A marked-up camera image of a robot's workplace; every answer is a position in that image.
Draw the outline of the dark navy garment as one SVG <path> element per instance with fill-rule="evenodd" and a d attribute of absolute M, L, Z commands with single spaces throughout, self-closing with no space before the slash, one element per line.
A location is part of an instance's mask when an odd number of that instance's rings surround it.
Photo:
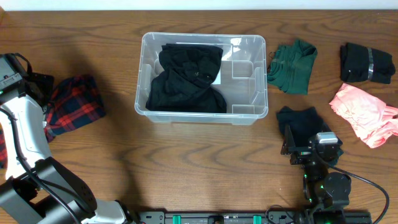
<path fill-rule="evenodd" d="M 332 132 L 314 107 L 302 111 L 294 111 L 285 106 L 277 113 L 277 120 L 279 130 L 283 136 L 285 125 L 288 124 L 290 126 L 296 146 L 307 145 L 308 141 L 310 143 L 316 141 L 315 135 L 317 133 Z"/>

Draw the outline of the dark green shirt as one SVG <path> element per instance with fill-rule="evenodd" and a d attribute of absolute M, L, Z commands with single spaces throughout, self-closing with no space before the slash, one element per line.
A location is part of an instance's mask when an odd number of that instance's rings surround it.
<path fill-rule="evenodd" d="M 307 95 L 317 48 L 300 39 L 292 45 L 279 45 L 267 75 L 268 84 L 291 95 Z"/>

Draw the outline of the large black garment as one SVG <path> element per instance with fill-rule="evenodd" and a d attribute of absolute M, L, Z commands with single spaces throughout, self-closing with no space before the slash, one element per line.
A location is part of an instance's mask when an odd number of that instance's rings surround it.
<path fill-rule="evenodd" d="M 221 70 L 223 49 L 214 45 L 165 44 L 159 53 L 163 72 L 150 84 L 150 111 L 226 113 L 223 95 L 211 84 Z"/>

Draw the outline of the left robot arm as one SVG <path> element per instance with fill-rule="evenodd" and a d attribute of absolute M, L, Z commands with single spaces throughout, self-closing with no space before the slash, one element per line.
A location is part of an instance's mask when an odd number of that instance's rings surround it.
<path fill-rule="evenodd" d="M 97 199 L 49 148 L 104 115 L 92 76 L 55 84 L 21 54 L 1 55 L 1 208 L 19 223 L 139 223 L 120 201 Z"/>

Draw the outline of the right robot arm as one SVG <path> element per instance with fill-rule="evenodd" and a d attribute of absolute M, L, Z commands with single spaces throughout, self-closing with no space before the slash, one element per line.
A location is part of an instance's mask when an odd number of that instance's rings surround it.
<path fill-rule="evenodd" d="M 294 216 L 292 223 L 344 222 L 343 209 L 349 204 L 351 178 L 340 172 L 329 172 L 339 159 L 341 143 L 333 132 L 321 131 L 299 146 L 287 124 L 282 155 L 290 156 L 292 165 L 303 169 L 303 193 L 310 206 Z"/>

